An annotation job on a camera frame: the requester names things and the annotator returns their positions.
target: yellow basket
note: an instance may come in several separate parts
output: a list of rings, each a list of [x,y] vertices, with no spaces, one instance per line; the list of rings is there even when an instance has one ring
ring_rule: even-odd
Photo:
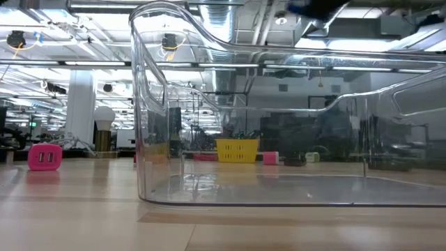
[[[256,162],[258,139],[216,139],[219,162]]]

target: transparent container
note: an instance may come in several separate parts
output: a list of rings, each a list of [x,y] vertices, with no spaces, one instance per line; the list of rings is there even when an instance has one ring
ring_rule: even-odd
[[[141,199],[446,205],[444,56],[233,44],[232,8],[200,6],[202,21],[156,1],[130,16]],[[258,139],[256,162],[217,161],[216,139]]]

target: pink object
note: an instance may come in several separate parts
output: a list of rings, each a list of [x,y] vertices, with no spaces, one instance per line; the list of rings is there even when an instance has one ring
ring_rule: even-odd
[[[54,171],[62,163],[62,148],[56,144],[35,144],[28,152],[31,171]]]
[[[277,165],[279,163],[279,152],[264,152],[263,164],[264,165]]]

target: cable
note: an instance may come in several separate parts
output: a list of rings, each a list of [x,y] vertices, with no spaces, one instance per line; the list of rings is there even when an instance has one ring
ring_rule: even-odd
[[[3,77],[5,77],[5,74],[6,74],[6,72],[8,71],[9,66],[10,66],[10,65],[8,65],[8,67],[6,67],[5,72],[3,73],[3,75],[2,75],[1,78],[0,78],[0,82],[3,80]]]
[[[15,53],[14,53],[14,56],[13,56],[13,59],[15,59],[15,57],[17,56],[17,54],[19,53],[19,50],[20,50],[20,47],[21,46],[23,46],[23,43],[20,43],[19,44],[19,47],[18,48],[15,48]]]

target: pink power strip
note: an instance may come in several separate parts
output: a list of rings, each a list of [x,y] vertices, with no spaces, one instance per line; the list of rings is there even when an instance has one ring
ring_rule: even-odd
[[[54,171],[62,163],[62,148],[55,144],[35,144],[28,152],[31,171]]]

